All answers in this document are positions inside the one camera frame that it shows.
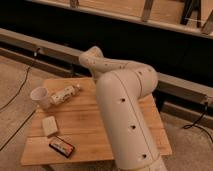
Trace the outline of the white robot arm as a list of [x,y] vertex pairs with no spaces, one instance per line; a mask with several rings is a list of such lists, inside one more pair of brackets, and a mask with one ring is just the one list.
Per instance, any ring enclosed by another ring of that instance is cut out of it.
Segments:
[[158,84],[155,69],[147,64],[106,58],[94,46],[79,56],[96,84],[96,101],[121,171],[167,171],[146,124],[139,99]]

